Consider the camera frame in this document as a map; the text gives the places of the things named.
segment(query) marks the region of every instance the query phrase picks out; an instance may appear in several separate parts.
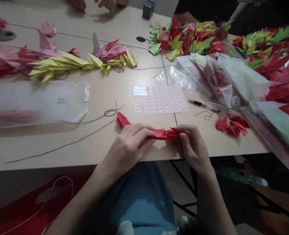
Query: yellow paper crane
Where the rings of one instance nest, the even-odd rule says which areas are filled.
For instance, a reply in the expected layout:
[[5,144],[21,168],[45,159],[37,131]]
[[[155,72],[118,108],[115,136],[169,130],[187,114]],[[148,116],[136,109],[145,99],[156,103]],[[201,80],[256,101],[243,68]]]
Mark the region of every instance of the yellow paper crane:
[[29,76],[31,76],[30,79],[41,77],[43,78],[42,82],[44,83],[53,79],[56,74],[61,74],[70,70],[92,70],[94,68],[99,68],[104,74],[107,74],[113,66],[118,66],[125,70],[126,62],[134,68],[138,65],[138,62],[130,51],[126,50],[126,52],[127,55],[124,55],[126,61],[121,55],[119,60],[109,60],[104,64],[99,58],[90,53],[88,53],[90,57],[87,57],[89,61],[86,61],[72,54],[60,51],[64,57],[49,57],[48,59],[39,62],[30,63],[38,66],[29,73]]

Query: white plastic bag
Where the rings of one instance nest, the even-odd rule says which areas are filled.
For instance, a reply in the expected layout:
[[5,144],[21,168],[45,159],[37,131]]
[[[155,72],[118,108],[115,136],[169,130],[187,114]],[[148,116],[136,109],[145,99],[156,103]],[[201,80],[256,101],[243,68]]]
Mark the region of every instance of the white plastic bag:
[[283,104],[276,101],[257,102],[256,104],[286,143],[289,144],[289,115],[279,109]]
[[265,101],[265,95],[271,86],[271,82],[265,77],[237,59],[224,54],[218,57],[218,64],[251,107],[256,102]]
[[79,122],[88,112],[87,82],[0,83],[0,128]]
[[178,66],[171,65],[165,67],[154,79],[158,80],[164,86],[179,86],[186,95],[190,96],[196,90],[196,82],[191,80],[189,75],[181,71]]
[[205,68],[206,79],[217,100],[228,108],[239,106],[240,99],[217,60],[207,55]]
[[200,87],[200,91],[204,91],[208,96],[213,95],[213,91],[207,82],[205,75],[198,68],[195,60],[191,55],[180,56],[176,58],[176,65],[181,69],[186,71],[190,77],[197,83],[197,88]]

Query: folded paper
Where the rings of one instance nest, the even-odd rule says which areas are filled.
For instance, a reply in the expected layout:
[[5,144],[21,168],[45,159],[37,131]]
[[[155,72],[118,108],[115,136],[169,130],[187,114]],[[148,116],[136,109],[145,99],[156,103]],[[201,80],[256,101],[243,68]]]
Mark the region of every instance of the folded paper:
[[[116,121],[121,128],[124,128],[126,125],[131,124],[121,112],[117,112]],[[153,131],[156,134],[156,137],[147,137],[147,139],[173,141],[178,140],[179,134],[182,133],[181,131],[178,131],[175,128],[171,128],[170,130],[155,129]]]

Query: light wooden table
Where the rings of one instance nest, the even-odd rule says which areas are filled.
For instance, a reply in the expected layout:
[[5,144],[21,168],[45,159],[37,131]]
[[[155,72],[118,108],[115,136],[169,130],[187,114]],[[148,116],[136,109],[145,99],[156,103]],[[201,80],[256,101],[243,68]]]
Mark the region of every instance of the light wooden table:
[[[139,63],[138,69],[161,67],[160,69],[141,71],[127,67],[125,72],[122,73],[111,70],[107,76],[104,76],[97,69],[72,71],[67,81],[87,81],[91,85],[89,111],[83,122],[102,116],[106,110],[115,107],[114,102],[116,101],[119,107],[125,104],[121,112],[131,123],[147,123],[157,129],[168,129],[182,123],[198,125],[207,142],[210,156],[268,152],[253,131],[250,130],[246,138],[240,138],[240,141],[236,143],[232,138],[215,129],[217,117],[213,117],[210,121],[205,121],[201,115],[200,117],[194,117],[196,113],[203,111],[203,109],[191,105],[189,106],[189,113],[135,115],[132,86],[160,86],[161,84],[152,77],[160,73],[163,66],[171,64],[166,59],[166,55],[153,56],[147,50],[148,44],[146,42],[139,43],[135,38],[136,36],[147,37],[149,22],[153,23],[153,21],[161,20],[161,24],[166,25],[171,19],[154,14],[153,18],[147,21],[141,19],[141,10],[127,7],[115,15],[113,19],[96,21],[91,15],[98,12],[98,18],[101,19],[105,17],[102,14],[105,10],[89,6],[92,3],[93,1],[87,1],[88,6],[85,15],[74,15],[72,8],[68,9],[65,2],[61,0],[37,1],[36,3],[29,3],[27,0],[0,1],[0,17],[7,20],[7,29],[17,34],[17,38],[10,41],[10,44],[28,45],[28,48],[38,50],[39,35],[35,28],[40,28],[41,20],[48,16],[50,23],[54,23],[57,27],[58,33],[54,40],[59,50],[69,51],[76,47],[76,51],[80,53],[80,56],[86,58],[87,53],[93,51],[92,34],[93,31],[96,31],[100,44],[121,39],[121,43],[131,45],[131,50]],[[10,79],[1,79],[0,82],[15,79],[26,78],[18,74]],[[201,100],[196,92],[192,98]],[[0,129],[0,170],[98,164],[105,157],[120,131],[115,122],[79,143],[52,153],[20,162],[4,163],[41,154],[74,142],[108,124],[113,119],[114,117],[104,117],[87,125],[54,123]],[[143,160],[178,159],[180,156],[179,142],[157,141],[146,152]]]
[[[224,42],[232,48],[237,57],[242,58],[232,46],[234,37],[235,36],[233,35],[229,35]],[[169,61],[166,56],[166,53],[162,53],[164,66],[174,64],[174,62]],[[194,92],[192,96],[185,95],[185,98],[186,100],[192,99],[205,104],[209,101],[208,96],[202,96],[198,92]],[[198,129],[206,142],[210,157],[270,152],[266,144],[260,139],[254,129],[248,129],[246,137],[243,137],[242,134],[240,134],[236,141],[234,137],[216,129],[215,124],[218,120],[218,115],[214,114],[211,119],[207,121],[204,119],[204,116],[208,116],[209,113],[204,112],[199,114],[207,109],[196,106],[190,102],[187,103],[189,113],[176,113],[176,122],[178,125],[195,124],[198,126]]]
[[15,0],[0,1],[0,17],[9,24],[41,29],[41,21],[47,17],[58,33],[92,39],[95,31],[99,40],[120,43],[133,47],[149,48],[148,42],[139,42],[136,37],[148,38],[149,25],[160,22],[167,25],[170,18],[153,14],[150,20],[142,18],[142,10],[133,7],[118,8],[109,13],[98,8],[94,1],[86,1],[86,12],[81,13],[67,0]]

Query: person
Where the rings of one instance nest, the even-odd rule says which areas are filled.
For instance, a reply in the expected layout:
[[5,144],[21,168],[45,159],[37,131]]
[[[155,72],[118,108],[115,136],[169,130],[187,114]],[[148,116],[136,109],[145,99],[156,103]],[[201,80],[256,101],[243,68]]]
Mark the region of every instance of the person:
[[[86,3],[85,0],[69,0],[77,10],[85,12]],[[99,2],[98,7],[105,7],[109,11],[112,11],[115,8],[115,4],[113,0],[94,0],[95,3]],[[117,0],[116,5],[119,7],[125,7],[128,5],[129,0]]]
[[179,0],[174,17],[180,21],[182,25],[188,23],[200,23],[204,21],[214,21],[213,26],[219,31],[216,37],[224,40],[228,37],[228,31],[222,28],[223,23],[229,21],[231,15],[238,6],[234,1],[191,1]]
[[186,161],[198,173],[198,217],[177,229],[173,201],[155,162],[140,162],[155,142],[146,124],[125,126],[104,160],[61,211],[46,235],[70,234],[210,234],[236,235],[195,125],[175,127]]

